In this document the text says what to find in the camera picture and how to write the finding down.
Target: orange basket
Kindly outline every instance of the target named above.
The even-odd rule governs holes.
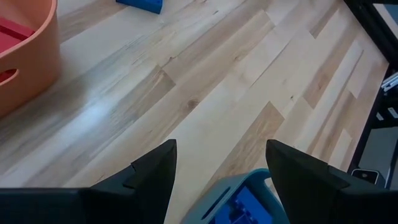
[[[0,17],[34,30],[0,52],[0,117],[46,90],[60,74],[57,0],[0,0]]]

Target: blue object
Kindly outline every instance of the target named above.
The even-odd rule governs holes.
[[[160,14],[163,6],[163,0],[116,0],[116,2],[126,4],[128,6],[134,6],[156,14]]]
[[[267,169],[217,181],[184,218],[184,224],[289,224],[279,201],[265,185]]]

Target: wooden floor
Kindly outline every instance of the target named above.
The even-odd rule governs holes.
[[[387,63],[341,0],[59,0],[63,74],[0,121],[0,187],[89,186],[178,143],[166,223],[275,138],[346,170]]]

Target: black metal frame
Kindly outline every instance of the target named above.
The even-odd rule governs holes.
[[[381,53],[398,68],[398,39],[373,4],[398,4],[398,0],[344,0]]]

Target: blue block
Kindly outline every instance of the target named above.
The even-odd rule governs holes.
[[[163,6],[163,0],[116,0],[118,3],[134,6],[149,12],[160,14]]]

